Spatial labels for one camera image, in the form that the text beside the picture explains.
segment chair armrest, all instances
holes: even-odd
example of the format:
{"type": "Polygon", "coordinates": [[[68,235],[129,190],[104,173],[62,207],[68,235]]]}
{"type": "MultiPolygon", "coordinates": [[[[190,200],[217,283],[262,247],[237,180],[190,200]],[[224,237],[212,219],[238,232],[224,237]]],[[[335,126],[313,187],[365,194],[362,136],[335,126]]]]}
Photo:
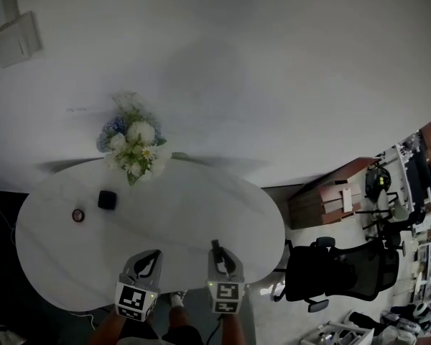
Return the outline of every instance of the chair armrest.
{"type": "Polygon", "coordinates": [[[386,193],[387,196],[394,196],[394,199],[390,200],[388,204],[393,203],[394,201],[397,201],[399,199],[399,194],[397,194],[397,192],[389,192],[386,193]]]}
{"type": "Polygon", "coordinates": [[[321,300],[320,302],[316,302],[312,299],[305,299],[305,302],[309,304],[308,313],[316,313],[323,309],[326,309],[329,305],[329,300],[321,300]]]}
{"type": "Polygon", "coordinates": [[[330,236],[323,236],[321,238],[317,238],[316,242],[312,244],[313,247],[334,247],[335,239],[330,236]]]}

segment white flower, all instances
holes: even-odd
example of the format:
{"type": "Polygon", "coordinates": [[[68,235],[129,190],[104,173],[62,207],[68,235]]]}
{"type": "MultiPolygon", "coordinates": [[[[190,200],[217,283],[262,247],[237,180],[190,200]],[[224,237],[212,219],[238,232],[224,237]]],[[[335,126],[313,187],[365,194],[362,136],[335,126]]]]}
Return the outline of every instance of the white flower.
{"type": "Polygon", "coordinates": [[[112,170],[118,170],[120,168],[120,164],[119,164],[119,161],[117,160],[116,156],[117,156],[116,152],[112,152],[112,153],[109,153],[108,155],[106,155],[104,157],[105,161],[107,161],[107,165],[112,170]]]}
{"type": "Polygon", "coordinates": [[[132,174],[135,175],[137,177],[139,177],[141,175],[142,172],[142,167],[141,165],[139,165],[137,162],[132,164],[132,165],[127,165],[126,169],[132,174]]]}
{"type": "Polygon", "coordinates": [[[145,145],[151,144],[155,139],[155,128],[145,121],[135,121],[128,129],[128,140],[138,140],[139,135],[145,145]]]}
{"type": "Polygon", "coordinates": [[[150,170],[145,170],[144,174],[140,177],[140,181],[149,181],[153,178],[153,174],[150,170]]]}
{"type": "Polygon", "coordinates": [[[148,146],[142,149],[142,156],[144,156],[145,160],[151,160],[155,156],[155,152],[157,148],[155,146],[148,146]]]}
{"type": "Polygon", "coordinates": [[[124,159],[124,158],[116,158],[116,161],[117,161],[117,163],[118,163],[118,166],[120,167],[120,168],[122,168],[125,164],[126,164],[126,160],[124,159]]]}
{"type": "Polygon", "coordinates": [[[120,152],[126,146],[126,138],[122,133],[117,133],[110,139],[110,148],[120,152]]]}

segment small red object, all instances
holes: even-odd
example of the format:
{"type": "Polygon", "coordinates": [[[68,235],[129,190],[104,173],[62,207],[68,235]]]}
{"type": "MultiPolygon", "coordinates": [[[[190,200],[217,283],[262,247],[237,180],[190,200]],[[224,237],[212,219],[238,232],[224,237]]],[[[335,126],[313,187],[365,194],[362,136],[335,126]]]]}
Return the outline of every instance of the small red object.
{"type": "Polygon", "coordinates": [[[85,219],[85,213],[80,209],[73,210],[72,219],[74,222],[81,222],[85,219]]]}

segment white oval table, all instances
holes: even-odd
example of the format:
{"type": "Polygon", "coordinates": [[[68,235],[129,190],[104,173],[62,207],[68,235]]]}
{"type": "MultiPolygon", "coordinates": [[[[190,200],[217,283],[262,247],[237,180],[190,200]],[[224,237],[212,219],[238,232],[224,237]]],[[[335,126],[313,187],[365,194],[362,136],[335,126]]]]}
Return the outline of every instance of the white oval table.
{"type": "Polygon", "coordinates": [[[256,282],[281,259],[284,224],[262,189],[183,160],[170,160],[159,178],[133,187],[103,160],[63,170],[29,194],[16,225],[27,279],[69,311],[112,304],[126,260],[147,249],[163,252],[162,293],[201,288],[214,239],[243,262],[246,283],[256,282]],[[114,211],[97,207],[100,190],[117,193],[114,211]],[[81,223],[72,220],[76,208],[85,212],[81,223]]]}

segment sneaker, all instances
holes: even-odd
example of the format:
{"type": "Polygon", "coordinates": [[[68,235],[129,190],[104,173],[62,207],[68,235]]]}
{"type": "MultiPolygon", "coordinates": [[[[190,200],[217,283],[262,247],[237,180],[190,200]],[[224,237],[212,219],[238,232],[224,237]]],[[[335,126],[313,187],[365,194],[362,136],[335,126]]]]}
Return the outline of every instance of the sneaker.
{"type": "Polygon", "coordinates": [[[171,297],[174,295],[177,295],[180,300],[183,302],[184,301],[184,297],[187,294],[188,290],[181,290],[181,291],[174,291],[173,293],[169,293],[167,296],[167,302],[171,305],[171,297]]]}

